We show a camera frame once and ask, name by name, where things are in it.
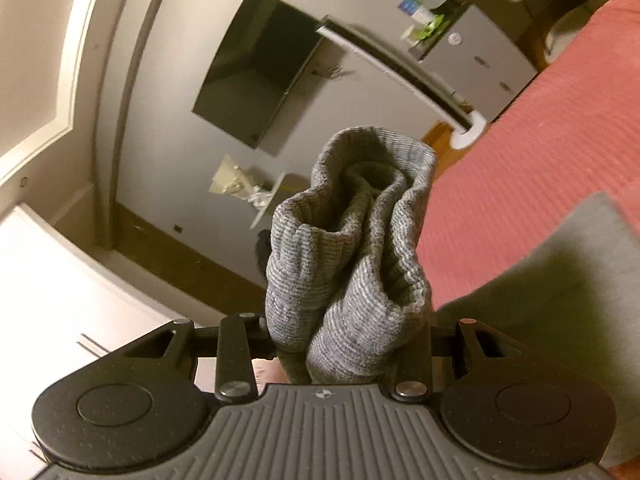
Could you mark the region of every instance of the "crosshair logo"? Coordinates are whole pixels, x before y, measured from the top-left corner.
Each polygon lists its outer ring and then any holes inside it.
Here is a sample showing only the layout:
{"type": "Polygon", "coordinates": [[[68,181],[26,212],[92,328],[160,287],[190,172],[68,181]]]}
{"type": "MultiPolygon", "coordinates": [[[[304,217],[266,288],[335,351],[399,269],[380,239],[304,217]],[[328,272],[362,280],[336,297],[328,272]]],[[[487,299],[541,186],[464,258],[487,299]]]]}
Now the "crosshair logo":
{"type": "Polygon", "coordinates": [[[316,391],[315,395],[318,399],[327,400],[329,397],[332,397],[335,394],[331,390],[323,388],[322,390],[316,391]]]}

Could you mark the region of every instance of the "tv screen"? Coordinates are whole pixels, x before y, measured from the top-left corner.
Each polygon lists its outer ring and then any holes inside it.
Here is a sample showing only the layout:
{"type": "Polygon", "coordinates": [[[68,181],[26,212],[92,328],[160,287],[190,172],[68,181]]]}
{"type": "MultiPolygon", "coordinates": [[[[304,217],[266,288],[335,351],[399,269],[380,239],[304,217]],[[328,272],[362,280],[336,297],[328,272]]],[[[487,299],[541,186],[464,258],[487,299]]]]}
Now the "tv screen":
{"type": "Polygon", "coordinates": [[[243,0],[193,107],[254,148],[308,63],[318,22],[280,0],[243,0]]]}

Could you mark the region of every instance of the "silver screw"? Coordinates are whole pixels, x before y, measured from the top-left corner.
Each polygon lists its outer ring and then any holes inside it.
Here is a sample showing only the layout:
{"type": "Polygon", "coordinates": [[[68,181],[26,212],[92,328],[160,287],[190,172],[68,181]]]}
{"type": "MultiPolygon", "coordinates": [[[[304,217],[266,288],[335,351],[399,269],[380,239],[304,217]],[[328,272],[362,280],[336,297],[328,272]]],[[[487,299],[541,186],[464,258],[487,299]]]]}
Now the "silver screw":
{"type": "Polygon", "coordinates": [[[251,391],[251,385],[245,381],[229,381],[220,386],[225,397],[244,397],[251,391]]]}
{"type": "Polygon", "coordinates": [[[396,384],[396,392],[403,397],[420,397],[427,392],[426,384],[420,381],[404,381],[396,384]]]}

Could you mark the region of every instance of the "red bedspread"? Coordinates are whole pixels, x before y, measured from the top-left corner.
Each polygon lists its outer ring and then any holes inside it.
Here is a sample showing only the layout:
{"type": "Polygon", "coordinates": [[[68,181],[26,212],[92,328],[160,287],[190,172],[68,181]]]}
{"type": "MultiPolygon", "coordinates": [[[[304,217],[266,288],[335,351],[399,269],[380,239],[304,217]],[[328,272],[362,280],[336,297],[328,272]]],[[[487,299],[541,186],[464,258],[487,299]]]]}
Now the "red bedspread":
{"type": "Polygon", "coordinates": [[[608,190],[640,226],[640,0],[611,0],[434,184],[418,258],[437,308],[608,190]]]}

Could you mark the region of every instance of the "round white base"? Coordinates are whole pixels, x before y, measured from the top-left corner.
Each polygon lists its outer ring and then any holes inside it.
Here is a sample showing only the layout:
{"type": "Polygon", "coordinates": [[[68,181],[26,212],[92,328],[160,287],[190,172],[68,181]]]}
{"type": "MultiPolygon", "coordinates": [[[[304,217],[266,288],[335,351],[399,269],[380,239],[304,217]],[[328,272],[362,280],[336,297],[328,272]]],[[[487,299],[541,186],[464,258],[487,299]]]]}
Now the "round white base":
{"type": "Polygon", "coordinates": [[[455,130],[451,134],[449,145],[454,150],[462,150],[471,146],[486,130],[488,123],[484,115],[474,110],[469,114],[469,117],[471,118],[471,128],[468,130],[455,130]]]}
{"type": "Polygon", "coordinates": [[[560,18],[546,37],[546,62],[552,63],[566,46],[573,41],[578,32],[587,24],[591,15],[607,0],[589,0],[580,7],[570,10],[560,18]]]}

